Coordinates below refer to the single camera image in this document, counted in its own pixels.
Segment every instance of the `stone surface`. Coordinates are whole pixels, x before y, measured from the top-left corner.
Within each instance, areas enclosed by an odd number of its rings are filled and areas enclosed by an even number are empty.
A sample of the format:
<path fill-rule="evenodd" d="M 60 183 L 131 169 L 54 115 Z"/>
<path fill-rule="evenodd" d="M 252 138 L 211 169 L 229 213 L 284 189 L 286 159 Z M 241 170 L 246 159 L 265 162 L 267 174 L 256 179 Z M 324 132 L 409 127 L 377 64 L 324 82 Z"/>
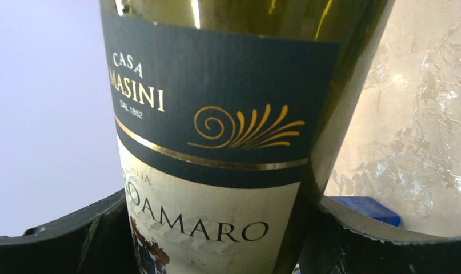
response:
<path fill-rule="evenodd" d="M 461 0 L 396 0 L 325 194 L 461 235 Z"/>

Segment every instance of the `wine bottle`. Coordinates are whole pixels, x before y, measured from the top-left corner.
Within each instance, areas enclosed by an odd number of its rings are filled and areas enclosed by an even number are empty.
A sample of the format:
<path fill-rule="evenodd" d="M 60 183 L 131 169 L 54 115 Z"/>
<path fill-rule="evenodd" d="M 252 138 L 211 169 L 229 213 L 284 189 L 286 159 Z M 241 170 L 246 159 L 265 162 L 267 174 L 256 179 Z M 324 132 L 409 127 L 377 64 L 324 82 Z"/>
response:
<path fill-rule="evenodd" d="M 290 274 L 391 0 L 100 0 L 141 273 Z"/>

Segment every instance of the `gold stripe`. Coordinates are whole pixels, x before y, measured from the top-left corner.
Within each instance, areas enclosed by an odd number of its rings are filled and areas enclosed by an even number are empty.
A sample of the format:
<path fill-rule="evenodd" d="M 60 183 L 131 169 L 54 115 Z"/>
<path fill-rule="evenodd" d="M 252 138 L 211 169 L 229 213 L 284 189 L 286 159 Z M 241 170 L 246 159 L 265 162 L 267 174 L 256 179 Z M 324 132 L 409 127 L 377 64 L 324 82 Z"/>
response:
<path fill-rule="evenodd" d="M 168 148 L 161 147 L 155 143 L 152 143 L 141 136 L 137 135 L 136 133 L 132 132 L 127 128 L 121 121 L 115 116 L 116 123 L 118 126 L 123 130 L 129 137 L 133 140 L 138 142 L 139 144 L 159 152 L 163 155 L 185 161 L 192 164 L 199 164 L 201 166 L 208 166 L 208 167 L 217 167 L 217 168 L 227 168 L 233 170 L 281 170 L 284 168 L 290 167 L 297 167 L 302 166 L 307 163 L 307 158 L 301 160 L 295 160 L 290 162 L 283 162 L 283 163 L 269 163 L 269 164 L 245 164 L 245 163 L 232 163 L 232 162 L 224 162 L 212 159 L 205 159 L 196 156 L 191 156 L 188 154 L 184 154 L 178 151 L 170 150 Z"/>
<path fill-rule="evenodd" d="M 326 17 L 326 15 L 328 14 L 328 11 L 330 10 L 331 2 L 333 2 L 333 0 L 329 0 L 328 4 L 324 8 L 323 14 L 321 15 L 321 20 L 319 21 L 318 30 L 316 31 L 316 36 L 314 36 L 314 40 L 318 40 L 318 35 L 319 35 L 319 30 L 321 29 L 321 24 L 323 23 L 324 18 Z"/>

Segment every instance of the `gold swirl logo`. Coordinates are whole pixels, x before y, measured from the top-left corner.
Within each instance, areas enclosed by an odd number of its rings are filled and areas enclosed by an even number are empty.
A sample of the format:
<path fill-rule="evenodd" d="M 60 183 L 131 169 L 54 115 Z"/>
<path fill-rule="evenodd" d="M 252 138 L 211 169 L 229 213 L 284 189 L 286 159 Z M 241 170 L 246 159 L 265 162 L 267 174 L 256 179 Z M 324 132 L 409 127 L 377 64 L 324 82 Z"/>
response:
<path fill-rule="evenodd" d="M 217 124 L 219 127 L 218 133 L 214 135 L 207 135 L 202 132 L 202 130 L 199 127 L 198 121 L 199 121 L 199 116 L 206 111 L 217 111 L 223 114 L 228 120 L 230 121 L 230 127 L 226 128 L 226 124 L 224 123 L 221 118 L 218 118 L 216 116 L 211 116 L 205 119 L 203 122 L 203 125 L 205 126 L 205 129 L 208 132 L 212 131 L 211 128 L 211 123 Z M 234 117 L 230 115 L 229 112 L 226 110 L 217 107 L 217 106 L 207 106 L 203 107 L 200 110 L 197 111 L 195 114 L 195 117 L 193 119 L 194 124 L 195 124 L 195 129 L 198 132 L 198 134 L 207 139 L 207 140 L 219 140 L 224 136 L 224 133 L 226 130 L 229 130 L 230 133 L 227 133 L 226 136 L 229 136 L 228 138 L 225 138 L 224 140 L 221 140 L 216 145 L 209 146 L 205 144 L 197 144 L 197 143 L 192 143 L 188 142 L 189 145 L 191 146 L 196 146 L 196 147 L 202 147 L 202 148 L 223 148 L 223 147 L 228 147 L 228 148 L 243 148 L 246 150 L 257 150 L 260 148 L 265 148 L 265 147 L 273 147 L 273 146 L 290 146 L 291 143 L 287 140 L 283 140 L 282 138 L 289 137 L 289 136 L 299 136 L 299 131 L 295 130 L 289 130 L 290 128 L 296 127 L 296 126 L 304 126 L 304 121 L 298 120 L 294 121 L 285 125 L 281 125 L 281 122 L 284 120 L 286 117 L 287 113 L 289 111 L 289 107 L 287 105 L 284 105 L 280 111 L 280 115 L 277 118 L 277 120 L 269 127 L 264 128 L 264 125 L 266 124 L 267 120 L 269 119 L 269 115 L 271 114 L 271 105 L 268 104 L 266 105 L 266 109 L 264 110 L 264 113 L 262 115 L 262 118 L 260 122 L 257 121 L 258 113 L 256 109 L 252 110 L 252 116 L 250 118 L 250 122 L 247 126 L 246 124 L 246 119 L 244 114 L 241 111 L 237 111 L 237 120 L 238 120 L 238 128 L 237 128 L 237 123 L 235 122 Z"/>

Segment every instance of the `white wall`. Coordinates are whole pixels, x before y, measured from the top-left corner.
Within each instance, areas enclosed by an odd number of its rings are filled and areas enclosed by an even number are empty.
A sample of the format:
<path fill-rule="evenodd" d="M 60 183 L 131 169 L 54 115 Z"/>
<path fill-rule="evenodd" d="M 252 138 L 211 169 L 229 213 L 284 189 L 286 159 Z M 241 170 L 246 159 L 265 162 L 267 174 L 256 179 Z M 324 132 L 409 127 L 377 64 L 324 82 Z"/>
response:
<path fill-rule="evenodd" d="M 0 1 L 0 235 L 123 187 L 99 1 Z"/>

